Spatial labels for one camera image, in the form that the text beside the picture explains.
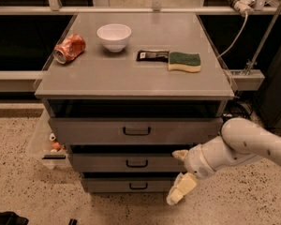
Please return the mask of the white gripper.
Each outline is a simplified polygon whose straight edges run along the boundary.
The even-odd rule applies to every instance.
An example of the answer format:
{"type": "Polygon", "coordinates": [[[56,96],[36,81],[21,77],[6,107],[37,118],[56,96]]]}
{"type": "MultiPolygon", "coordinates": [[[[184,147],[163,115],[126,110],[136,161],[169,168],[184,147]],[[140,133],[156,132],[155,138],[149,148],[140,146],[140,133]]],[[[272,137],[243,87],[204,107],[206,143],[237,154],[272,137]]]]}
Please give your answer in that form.
{"type": "Polygon", "coordinates": [[[201,144],[191,148],[189,151],[173,151],[172,156],[183,162],[188,172],[180,172],[176,177],[166,199],[169,205],[177,204],[186,194],[194,189],[198,179],[206,179],[215,174],[215,170],[212,169],[203,155],[201,144]]]}

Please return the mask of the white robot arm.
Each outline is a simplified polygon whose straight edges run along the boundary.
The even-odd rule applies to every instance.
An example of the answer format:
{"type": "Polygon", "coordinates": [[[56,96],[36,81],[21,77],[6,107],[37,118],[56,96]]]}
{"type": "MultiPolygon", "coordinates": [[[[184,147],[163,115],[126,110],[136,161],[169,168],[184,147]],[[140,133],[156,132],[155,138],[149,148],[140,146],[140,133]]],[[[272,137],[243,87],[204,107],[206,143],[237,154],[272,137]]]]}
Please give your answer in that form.
{"type": "Polygon", "coordinates": [[[223,124],[214,139],[189,150],[176,150],[172,155],[183,162],[167,196],[169,205],[177,204],[194,189],[200,179],[217,171],[243,166],[267,158],[281,167],[281,137],[244,118],[231,118],[223,124]]]}

